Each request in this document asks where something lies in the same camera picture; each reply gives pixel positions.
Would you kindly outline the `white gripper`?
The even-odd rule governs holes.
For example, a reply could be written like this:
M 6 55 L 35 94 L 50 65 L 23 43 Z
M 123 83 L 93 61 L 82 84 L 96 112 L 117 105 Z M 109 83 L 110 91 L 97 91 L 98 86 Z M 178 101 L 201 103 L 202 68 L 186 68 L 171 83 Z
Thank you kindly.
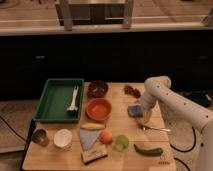
M 143 123 L 148 123 L 151 116 L 152 116 L 152 110 L 157 102 L 157 98 L 151 95 L 149 92 L 144 92 L 141 96 L 141 105 L 145 109 L 143 111 Z

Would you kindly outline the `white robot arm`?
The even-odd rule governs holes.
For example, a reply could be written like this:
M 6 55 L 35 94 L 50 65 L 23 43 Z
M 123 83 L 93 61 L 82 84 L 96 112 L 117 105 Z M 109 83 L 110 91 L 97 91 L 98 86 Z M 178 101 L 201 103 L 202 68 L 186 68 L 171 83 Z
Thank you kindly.
M 199 150 L 196 171 L 213 171 L 213 111 L 172 91 L 168 76 L 150 77 L 144 87 L 143 109 L 151 110 L 157 100 L 162 101 L 202 134 L 203 146 Z

